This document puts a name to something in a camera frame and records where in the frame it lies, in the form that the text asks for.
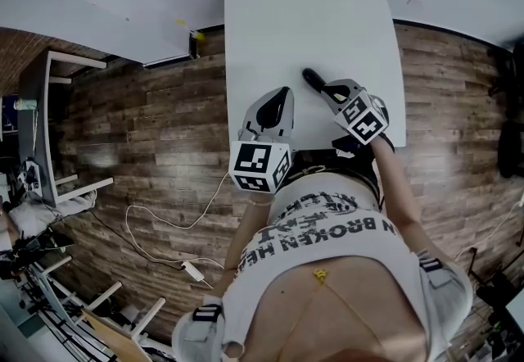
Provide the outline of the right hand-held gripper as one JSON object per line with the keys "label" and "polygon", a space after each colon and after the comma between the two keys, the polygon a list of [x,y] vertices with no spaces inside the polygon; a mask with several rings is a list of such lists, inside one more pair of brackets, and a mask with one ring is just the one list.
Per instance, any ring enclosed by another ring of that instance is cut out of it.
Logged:
{"label": "right hand-held gripper", "polygon": [[[348,102],[348,95],[356,95]],[[379,137],[389,127],[389,116],[381,98],[352,79],[337,79],[321,91],[335,116],[335,123],[363,146]]]}

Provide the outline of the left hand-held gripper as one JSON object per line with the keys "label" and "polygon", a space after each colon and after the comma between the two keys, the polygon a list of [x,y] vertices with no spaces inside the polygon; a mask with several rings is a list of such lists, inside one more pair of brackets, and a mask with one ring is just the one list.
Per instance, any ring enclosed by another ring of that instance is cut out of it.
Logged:
{"label": "left hand-held gripper", "polygon": [[238,140],[230,148],[228,174],[238,190],[275,193],[291,168],[294,94],[283,86],[247,110]]}

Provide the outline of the person's right forearm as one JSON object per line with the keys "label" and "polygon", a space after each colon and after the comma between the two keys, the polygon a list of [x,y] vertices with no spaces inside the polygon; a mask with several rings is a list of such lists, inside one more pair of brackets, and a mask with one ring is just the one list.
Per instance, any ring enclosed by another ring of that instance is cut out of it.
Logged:
{"label": "person's right forearm", "polygon": [[402,163],[384,138],[371,141],[385,197],[387,217],[403,232],[421,221],[421,210],[404,174]]}

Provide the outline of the person's left forearm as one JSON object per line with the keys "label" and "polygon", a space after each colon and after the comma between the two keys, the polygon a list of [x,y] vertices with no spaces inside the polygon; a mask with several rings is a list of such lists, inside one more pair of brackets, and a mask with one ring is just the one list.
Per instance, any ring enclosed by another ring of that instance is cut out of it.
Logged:
{"label": "person's left forearm", "polygon": [[235,278],[244,248],[255,234],[267,225],[273,200],[274,196],[269,194],[255,192],[250,195],[249,203],[228,248],[222,277],[210,291],[211,296],[222,297],[227,291]]}

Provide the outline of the white rectangular table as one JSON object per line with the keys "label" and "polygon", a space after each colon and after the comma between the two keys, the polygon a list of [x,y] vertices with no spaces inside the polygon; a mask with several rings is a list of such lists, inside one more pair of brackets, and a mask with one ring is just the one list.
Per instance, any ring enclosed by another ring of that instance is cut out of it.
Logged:
{"label": "white rectangular table", "polygon": [[404,82],[387,0],[224,0],[228,132],[235,141],[247,109],[291,88],[299,150],[327,149],[343,135],[327,103],[303,80],[352,79],[389,112],[387,136],[406,144]]}

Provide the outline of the black shorts with belt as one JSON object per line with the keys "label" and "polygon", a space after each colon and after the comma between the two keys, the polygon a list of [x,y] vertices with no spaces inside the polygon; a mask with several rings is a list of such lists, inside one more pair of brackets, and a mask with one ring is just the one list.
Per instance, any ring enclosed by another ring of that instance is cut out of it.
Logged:
{"label": "black shorts with belt", "polygon": [[380,188],[373,169],[375,156],[370,146],[361,147],[352,158],[338,156],[335,149],[298,151],[288,171],[282,188],[290,183],[317,173],[334,173],[362,182],[380,203]]}

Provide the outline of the white printed shirt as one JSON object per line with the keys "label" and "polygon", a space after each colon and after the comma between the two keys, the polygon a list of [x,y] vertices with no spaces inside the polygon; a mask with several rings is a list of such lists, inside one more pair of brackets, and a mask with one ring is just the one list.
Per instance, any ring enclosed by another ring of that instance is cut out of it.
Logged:
{"label": "white printed shirt", "polygon": [[243,362],[253,318],[270,284],[290,269],[344,257],[375,260],[390,272],[422,324],[427,362],[434,362],[471,309],[468,276],[420,223],[399,231],[361,182],[328,172],[306,175],[276,194],[267,225],[244,248],[224,295],[206,296],[177,323],[176,359]]}

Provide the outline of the white power strip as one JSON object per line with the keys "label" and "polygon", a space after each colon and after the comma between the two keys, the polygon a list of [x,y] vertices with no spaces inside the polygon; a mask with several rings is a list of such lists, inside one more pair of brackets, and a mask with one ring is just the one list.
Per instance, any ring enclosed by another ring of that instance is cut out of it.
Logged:
{"label": "white power strip", "polygon": [[203,282],[205,280],[204,274],[196,268],[191,261],[184,260],[181,264],[183,270],[189,274],[196,282]]}

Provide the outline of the black office chair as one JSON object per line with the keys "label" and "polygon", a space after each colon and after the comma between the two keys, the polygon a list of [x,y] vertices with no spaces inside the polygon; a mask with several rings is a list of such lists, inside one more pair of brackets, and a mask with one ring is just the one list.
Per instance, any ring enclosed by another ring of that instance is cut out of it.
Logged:
{"label": "black office chair", "polygon": [[498,72],[488,89],[488,96],[503,93],[506,116],[515,120],[524,110],[524,35],[515,42],[511,52],[490,48],[487,55],[494,60]]}
{"label": "black office chair", "polygon": [[524,124],[504,122],[498,145],[497,166],[502,177],[524,178]]}

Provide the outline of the black tripod stand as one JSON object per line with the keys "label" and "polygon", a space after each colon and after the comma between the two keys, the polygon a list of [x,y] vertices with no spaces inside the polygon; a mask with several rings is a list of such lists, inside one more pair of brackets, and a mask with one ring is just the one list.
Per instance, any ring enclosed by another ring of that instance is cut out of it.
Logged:
{"label": "black tripod stand", "polygon": [[480,257],[480,252],[473,247],[469,253],[471,259],[468,266],[468,276],[472,278],[479,287],[487,287],[492,284],[492,279],[496,274],[504,273],[507,265],[503,260],[488,262]]}

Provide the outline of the person's bare chest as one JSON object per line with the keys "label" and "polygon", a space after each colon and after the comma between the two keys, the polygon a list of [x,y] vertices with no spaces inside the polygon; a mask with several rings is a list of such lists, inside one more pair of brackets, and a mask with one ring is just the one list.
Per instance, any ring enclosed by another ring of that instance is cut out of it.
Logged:
{"label": "person's bare chest", "polygon": [[243,362],[427,362],[418,316],[375,260],[344,257],[276,278],[258,305]]}

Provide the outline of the grey side table white legs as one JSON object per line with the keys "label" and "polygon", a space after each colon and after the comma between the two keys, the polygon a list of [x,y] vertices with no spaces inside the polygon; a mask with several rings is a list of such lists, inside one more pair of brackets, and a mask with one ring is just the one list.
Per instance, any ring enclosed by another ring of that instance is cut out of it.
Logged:
{"label": "grey side table white legs", "polygon": [[75,181],[78,176],[74,174],[70,177],[56,179],[52,167],[48,130],[49,85],[71,83],[70,78],[56,77],[50,74],[51,64],[54,61],[101,70],[106,68],[104,61],[46,50],[32,60],[20,73],[18,98],[33,99],[38,102],[38,109],[35,111],[17,111],[20,161],[22,163],[34,161],[38,164],[42,195],[37,195],[45,204],[53,207],[73,197],[84,195],[93,190],[97,191],[114,183],[114,179],[108,178],[66,193],[60,193],[57,190],[58,185]]}

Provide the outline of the white device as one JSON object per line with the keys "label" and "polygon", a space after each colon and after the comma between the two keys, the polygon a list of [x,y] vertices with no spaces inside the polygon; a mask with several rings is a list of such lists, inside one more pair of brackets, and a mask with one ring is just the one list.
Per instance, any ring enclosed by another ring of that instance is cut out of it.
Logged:
{"label": "white device", "polygon": [[21,166],[19,179],[28,192],[34,192],[39,196],[41,193],[41,179],[39,166],[34,161],[25,161]]}

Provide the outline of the wooden top white leg table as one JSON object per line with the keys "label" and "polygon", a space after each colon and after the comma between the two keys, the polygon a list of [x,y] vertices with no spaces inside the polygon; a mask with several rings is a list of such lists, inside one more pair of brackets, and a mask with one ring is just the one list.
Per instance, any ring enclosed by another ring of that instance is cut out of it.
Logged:
{"label": "wooden top white leg table", "polygon": [[120,362],[153,362],[151,357],[140,345],[139,340],[142,331],[160,311],[162,306],[166,303],[166,299],[164,297],[159,298],[154,306],[142,317],[135,328],[129,332],[125,332],[121,327],[118,327],[108,319],[94,314],[94,310],[121,287],[121,282],[114,283],[95,301],[84,307],[82,309],[82,314],[75,321],[75,324],[79,325],[86,320],[94,329],[96,337],[114,353],[116,359]]}

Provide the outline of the white metal rack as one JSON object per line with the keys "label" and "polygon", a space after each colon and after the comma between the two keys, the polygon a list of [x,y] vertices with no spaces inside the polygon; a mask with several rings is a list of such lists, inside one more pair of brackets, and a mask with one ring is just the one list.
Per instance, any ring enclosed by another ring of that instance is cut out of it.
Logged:
{"label": "white metal rack", "polygon": [[31,273],[0,278],[0,309],[47,362],[111,362],[105,347],[76,331],[49,291]]}

